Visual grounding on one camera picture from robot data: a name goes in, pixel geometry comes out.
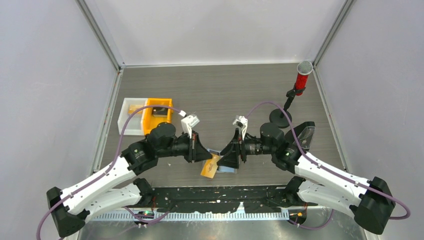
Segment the orange credit card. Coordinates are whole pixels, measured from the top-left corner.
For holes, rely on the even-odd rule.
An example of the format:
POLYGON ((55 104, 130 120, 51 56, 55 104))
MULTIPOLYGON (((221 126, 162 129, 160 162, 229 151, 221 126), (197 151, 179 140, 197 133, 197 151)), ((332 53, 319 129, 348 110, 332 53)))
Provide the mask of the orange credit card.
POLYGON ((208 179, 213 179, 218 170, 218 161, 220 159, 221 156, 217 154, 212 154, 212 158, 205 161, 200 175, 208 179))

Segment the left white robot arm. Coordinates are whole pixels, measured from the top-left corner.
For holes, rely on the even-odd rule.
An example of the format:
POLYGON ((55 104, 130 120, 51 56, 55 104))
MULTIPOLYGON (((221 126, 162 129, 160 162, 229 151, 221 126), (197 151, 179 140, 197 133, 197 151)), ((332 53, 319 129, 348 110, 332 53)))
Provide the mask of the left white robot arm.
POLYGON ((162 122, 144 139, 124 149, 114 163, 68 188, 52 187, 46 198, 58 235, 68 237, 112 209, 136 204, 148 207, 154 199, 152 189, 137 176, 157 166, 160 158, 180 156, 188 163, 213 157, 196 131, 177 137, 176 127, 162 122))

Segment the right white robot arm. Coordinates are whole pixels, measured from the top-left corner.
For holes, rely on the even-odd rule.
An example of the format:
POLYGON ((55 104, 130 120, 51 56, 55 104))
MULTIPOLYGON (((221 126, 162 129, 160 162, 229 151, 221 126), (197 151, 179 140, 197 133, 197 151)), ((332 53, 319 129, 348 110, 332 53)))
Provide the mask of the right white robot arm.
POLYGON ((387 182, 355 176, 327 164, 311 153, 302 155, 291 132, 276 124, 260 127, 260 136, 243 134, 236 128, 233 139, 220 152, 218 166, 238 169, 248 155, 271 155, 271 161, 295 176, 285 189, 291 205, 314 203, 326 206, 354 219, 368 232, 381 235, 396 206, 387 182))

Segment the blue grey card holder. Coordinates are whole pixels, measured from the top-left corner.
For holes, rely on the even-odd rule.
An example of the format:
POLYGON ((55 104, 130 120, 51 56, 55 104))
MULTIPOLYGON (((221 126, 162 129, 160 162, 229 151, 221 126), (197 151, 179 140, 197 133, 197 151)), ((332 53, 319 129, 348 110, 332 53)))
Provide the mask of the blue grey card holder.
MULTIPOLYGON (((214 150, 214 149, 207 149, 211 154, 213 155, 217 155, 219 159, 222 158, 221 156, 221 152, 214 150)), ((237 173, 237 169, 236 168, 231 168, 231 167, 227 167, 227 166, 218 166, 217 170, 216 170, 217 174, 236 174, 237 173)))

